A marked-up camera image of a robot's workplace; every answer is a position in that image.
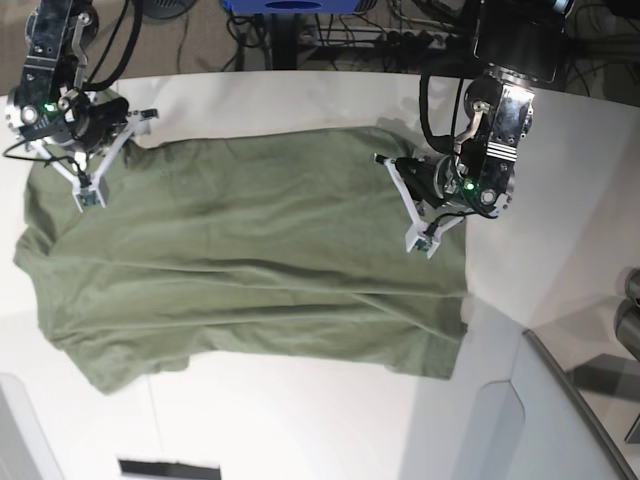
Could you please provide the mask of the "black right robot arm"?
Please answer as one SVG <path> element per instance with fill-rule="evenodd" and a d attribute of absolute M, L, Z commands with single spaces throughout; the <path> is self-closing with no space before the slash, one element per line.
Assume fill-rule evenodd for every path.
<path fill-rule="evenodd" d="M 86 50 L 99 29 L 92 2 L 40 2 L 28 18 L 27 56 L 5 108 L 16 145 L 34 149 L 33 162 L 53 166 L 69 181 L 81 206 L 106 202 L 106 173 L 119 151 L 141 123 L 158 116 L 154 109 L 131 109 L 123 97 L 96 99 L 119 79 L 136 46 L 143 4 L 129 5 L 134 21 L 125 51 L 111 75 L 97 82 L 86 73 Z"/>

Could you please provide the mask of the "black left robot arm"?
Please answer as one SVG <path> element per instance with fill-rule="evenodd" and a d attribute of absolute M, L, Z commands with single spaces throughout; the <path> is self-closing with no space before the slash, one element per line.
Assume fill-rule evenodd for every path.
<path fill-rule="evenodd" d="M 377 154 L 411 220 L 408 251 L 432 254 L 445 232 L 470 216 L 495 220 L 512 201 L 519 143 L 534 116 L 532 83 L 551 83 L 564 54 L 570 1 L 481 1 L 472 58 L 482 73 L 461 84 L 453 109 L 463 110 L 463 131 L 436 135 L 429 120 L 429 83 L 446 67 L 464 64 L 446 54 L 425 67 L 419 83 L 420 124 L 435 157 Z"/>

